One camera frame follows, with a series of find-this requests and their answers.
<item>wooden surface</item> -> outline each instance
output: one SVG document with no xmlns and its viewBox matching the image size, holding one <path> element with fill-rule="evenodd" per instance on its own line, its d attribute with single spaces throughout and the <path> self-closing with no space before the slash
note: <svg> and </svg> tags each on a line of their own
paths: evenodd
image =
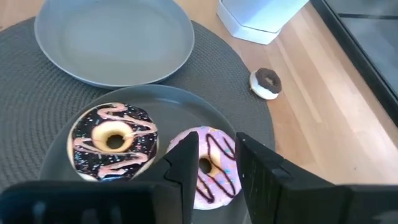
<svg viewBox="0 0 398 224">
<path fill-rule="evenodd" d="M 34 16 L 42 1 L 0 0 L 0 26 Z M 217 0 L 176 1 L 250 70 L 279 74 L 282 93 L 268 102 L 278 153 L 334 183 L 398 184 L 398 129 L 310 3 L 264 46 L 231 37 Z"/>
</svg>

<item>white container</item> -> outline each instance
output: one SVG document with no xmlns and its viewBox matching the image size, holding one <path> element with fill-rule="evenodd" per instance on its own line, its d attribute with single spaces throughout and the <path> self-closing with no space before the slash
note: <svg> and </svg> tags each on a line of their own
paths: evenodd
<svg viewBox="0 0 398 224">
<path fill-rule="evenodd" d="M 217 15 L 232 36 L 269 44 L 308 0 L 219 0 Z"/>
</svg>

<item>pink glaze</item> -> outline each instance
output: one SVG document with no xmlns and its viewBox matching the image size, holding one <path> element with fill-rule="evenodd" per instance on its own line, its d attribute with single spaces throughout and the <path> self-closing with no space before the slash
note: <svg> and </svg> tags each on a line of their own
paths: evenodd
<svg viewBox="0 0 398 224">
<path fill-rule="evenodd" d="M 171 140 L 167 152 L 192 131 L 196 131 L 199 135 L 199 159 L 208 157 L 210 153 L 212 169 L 218 171 L 212 177 L 198 169 L 194 209 L 210 210 L 228 205 L 242 189 L 236 168 L 235 143 L 223 131 L 202 126 L 180 133 Z M 217 158 L 218 154 L 220 155 L 219 167 L 211 160 L 212 157 Z"/>
</svg>

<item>gray placemat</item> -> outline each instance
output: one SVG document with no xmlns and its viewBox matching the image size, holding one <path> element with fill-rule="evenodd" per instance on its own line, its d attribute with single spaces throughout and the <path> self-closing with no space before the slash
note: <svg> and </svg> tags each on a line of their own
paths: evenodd
<svg viewBox="0 0 398 224">
<path fill-rule="evenodd" d="M 34 37 L 33 19 L 0 32 L 0 190 L 32 180 L 69 118 L 105 94 L 54 66 Z M 237 131 L 275 149 L 271 116 L 248 88 L 249 71 L 234 50 L 194 23 L 195 48 L 164 85 L 186 89 L 219 109 Z"/>
</svg>

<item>plate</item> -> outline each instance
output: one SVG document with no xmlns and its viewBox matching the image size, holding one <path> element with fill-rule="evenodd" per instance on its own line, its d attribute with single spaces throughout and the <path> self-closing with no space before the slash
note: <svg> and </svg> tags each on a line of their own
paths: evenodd
<svg viewBox="0 0 398 224">
<path fill-rule="evenodd" d="M 193 27 L 173 0 L 51 0 L 35 37 L 56 66 L 90 85 L 159 82 L 189 58 Z"/>
<path fill-rule="evenodd" d="M 103 103 L 128 103 L 146 110 L 158 127 L 159 159 L 166 153 L 169 142 L 182 131 L 197 127 L 211 126 L 223 130 L 231 137 L 235 130 L 229 121 L 204 99 L 193 93 L 171 86 L 140 85 L 122 88 L 93 101 L 76 114 L 61 130 L 42 164 L 41 180 L 82 180 L 73 170 L 67 156 L 67 136 L 77 118 L 86 110 Z M 225 207 L 214 210 L 194 210 L 194 224 L 242 224 L 247 216 L 242 191 Z"/>
</svg>

